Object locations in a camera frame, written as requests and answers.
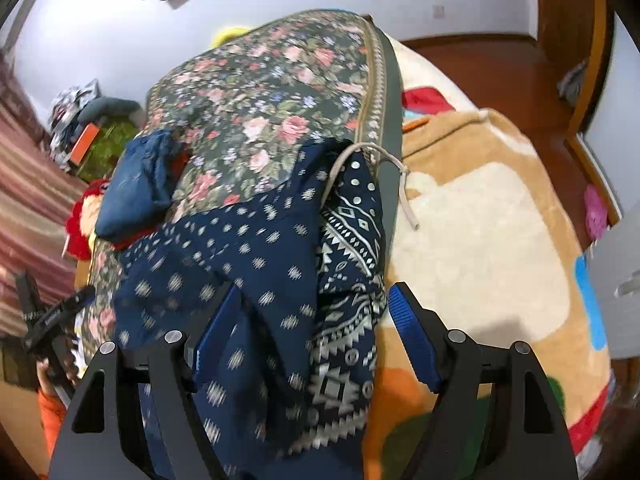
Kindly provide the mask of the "orange sleeved forearm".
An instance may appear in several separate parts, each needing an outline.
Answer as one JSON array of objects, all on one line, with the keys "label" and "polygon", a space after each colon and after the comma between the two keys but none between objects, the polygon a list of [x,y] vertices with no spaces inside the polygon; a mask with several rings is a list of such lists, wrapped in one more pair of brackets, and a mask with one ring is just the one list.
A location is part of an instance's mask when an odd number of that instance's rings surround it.
[{"label": "orange sleeved forearm", "polygon": [[48,456],[52,458],[56,440],[63,426],[66,408],[57,396],[48,396],[42,389],[38,390],[38,406]]}]

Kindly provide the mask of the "person left hand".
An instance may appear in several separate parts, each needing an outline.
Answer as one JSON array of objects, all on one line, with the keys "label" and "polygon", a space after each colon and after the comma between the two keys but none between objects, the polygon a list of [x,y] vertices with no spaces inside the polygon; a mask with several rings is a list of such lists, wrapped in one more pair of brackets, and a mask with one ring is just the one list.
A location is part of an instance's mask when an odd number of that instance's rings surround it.
[{"label": "person left hand", "polygon": [[[78,367],[75,364],[75,358],[70,350],[62,352],[61,363],[64,368],[66,378],[76,386],[78,384]],[[50,362],[47,358],[38,360],[36,362],[37,377],[40,385],[40,390],[45,396],[49,398],[56,398],[58,394],[54,388],[53,372],[51,370]]]}]

